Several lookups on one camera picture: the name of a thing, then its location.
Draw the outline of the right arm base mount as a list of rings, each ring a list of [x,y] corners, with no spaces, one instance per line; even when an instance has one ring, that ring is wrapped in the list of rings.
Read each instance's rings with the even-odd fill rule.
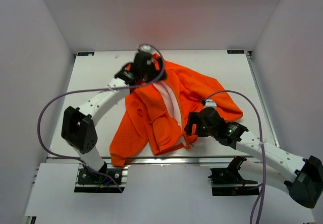
[[[208,179],[211,183],[212,196],[256,196],[260,184],[244,179],[239,170],[247,158],[236,156],[227,167],[210,169]]]

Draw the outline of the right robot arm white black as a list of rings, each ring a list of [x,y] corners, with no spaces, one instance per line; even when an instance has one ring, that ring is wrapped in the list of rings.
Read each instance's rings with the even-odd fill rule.
[[[221,145],[261,160],[266,184],[280,189],[298,204],[313,209],[322,194],[322,162],[315,156],[304,158],[268,143],[262,143],[245,126],[225,121],[212,107],[190,112],[185,126],[187,135],[213,137]]]

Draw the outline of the orange jacket with pink lining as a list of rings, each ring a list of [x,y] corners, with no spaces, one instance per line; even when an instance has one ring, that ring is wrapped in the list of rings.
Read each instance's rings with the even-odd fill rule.
[[[166,62],[166,74],[165,80],[137,88],[126,97],[126,112],[110,144],[112,165],[123,167],[147,144],[154,155],[190,149],[197,136],[184,131],[189,113],[202,110],[208,96],[226,121],[243,117],[217,79],[172,62]]]

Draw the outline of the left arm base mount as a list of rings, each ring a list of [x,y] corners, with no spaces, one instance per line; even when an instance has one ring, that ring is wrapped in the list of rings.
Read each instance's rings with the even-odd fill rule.
[[[127,170],[108,166],[106,174],[109,175],[117,185],[115,185],[109,177],[92,173],[86,167],[79,167],[74,192],[121,194],[126,186]]]

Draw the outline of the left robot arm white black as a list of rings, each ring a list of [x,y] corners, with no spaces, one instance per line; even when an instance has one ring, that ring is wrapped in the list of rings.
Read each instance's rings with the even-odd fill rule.
[[[69,106],[63,114],[61,137],[78,153],[82,164],[90,171],[95,183],[106,179],[107,164],[100,156],[96,144],[96,125],[120,100],[134,89],[166,79],[166,63],[162,55],[156,59],[152,53],[139,50],[134,60],[125,64],[106,88],[78,107]]]

